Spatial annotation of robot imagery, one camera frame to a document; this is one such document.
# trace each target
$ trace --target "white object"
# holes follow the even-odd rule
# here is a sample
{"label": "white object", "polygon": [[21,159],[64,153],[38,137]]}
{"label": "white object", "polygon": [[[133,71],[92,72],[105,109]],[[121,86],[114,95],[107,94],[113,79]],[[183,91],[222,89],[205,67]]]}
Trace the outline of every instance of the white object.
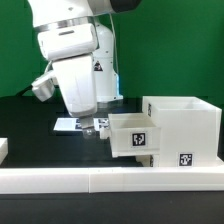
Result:
{"label": "white object", "polygon": [[65,105],[72,117],[89,116],[97,111],[92,55],[55,61],[52,66]]}
{"label": "white object", "polygon": [[119,77],[114,71],[114,35],[110,29],[95,22],[99,49],[93,52],[97,102],[123,99],[119,94]]}
{"label": "white object", "polygon": [[160,167],[217,166],[221,109],[195,97],[143,97],[142,109],[109,115],[114,157],[136,155]]}
{"label": "white object", "polygon": [[7,138],[0,138],[0,164],[3,162],[7,154],[8,154]]}
{"label": "white object", "polygon": [[[108,118],[94,118],[94,128],[100,131],[101,127],[108,127]],[[58,118],[54,126],[55,131],[82,131],[80,119]]]}
{"label": "white object", "polygon": [[33,26],[112,13],[109,0],[28,0],[33,11]]}
{"label": "white object", "polygon": [[0,194],[224,190],[224,166],[1,169]]}
{"label": "white object", "polygon": [[53,74],[53,71],[46,72],[32,83],[33,93],[42,102],[48,100],[54,94]]}
{"label": "white object", "polygon": [[38,41],[48,61],[91,53],[98,46],[96,30],[90,23],[39,33]]}

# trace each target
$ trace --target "warning label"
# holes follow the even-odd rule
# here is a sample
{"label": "warning label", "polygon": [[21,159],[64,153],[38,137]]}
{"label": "warning label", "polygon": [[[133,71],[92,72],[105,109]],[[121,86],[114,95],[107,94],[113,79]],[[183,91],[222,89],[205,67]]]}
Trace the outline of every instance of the warning label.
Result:
{"label": "warning label", "polygon": [[94,65],[94,71],[95,72],[103,72],[103,68],[99,61],[97,61],[96,64]]}

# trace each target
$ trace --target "black table surface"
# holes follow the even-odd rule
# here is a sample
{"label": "black table surface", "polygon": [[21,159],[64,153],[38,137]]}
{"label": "black table surface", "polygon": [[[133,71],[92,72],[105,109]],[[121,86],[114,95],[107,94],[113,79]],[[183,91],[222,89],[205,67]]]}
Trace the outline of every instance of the black table surface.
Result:
{"label": "black table surface", "polygon": [[[140,112],[140,99],[126,99],[107,113]],[[60,98],[0,98],[0,137],[7,137],[4,168],[138,167],[134,157],[112,158],[108,140],[86,141],[81,133],[53,130],[68,116]],[[222,157],[222,131],[219,156]],[[129,192],[0,195],[1,223],[224,223],[224,192]]]}

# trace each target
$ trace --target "small white box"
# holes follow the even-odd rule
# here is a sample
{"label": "small white box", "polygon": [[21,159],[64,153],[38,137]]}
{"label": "small white box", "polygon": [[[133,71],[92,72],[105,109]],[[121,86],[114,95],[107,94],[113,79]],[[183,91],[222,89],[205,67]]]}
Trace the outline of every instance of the small white box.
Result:
{"label": "small white box", "polygon": [[113,157],[159,153],[160,128],[142,113],[109,114]]}

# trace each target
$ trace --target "black cable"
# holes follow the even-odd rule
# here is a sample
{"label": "black cable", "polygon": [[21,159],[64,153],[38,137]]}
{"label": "black cable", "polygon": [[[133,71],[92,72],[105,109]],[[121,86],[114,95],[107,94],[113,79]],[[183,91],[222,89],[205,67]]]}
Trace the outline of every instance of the black cable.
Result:
{"label": "black cable", "polygon": [[26,93],[29,90],[32,90],[32,85],[27,86],[25,89],[23,89],[20,92],[16,93],[16,96],[23,96],[23,94]]}

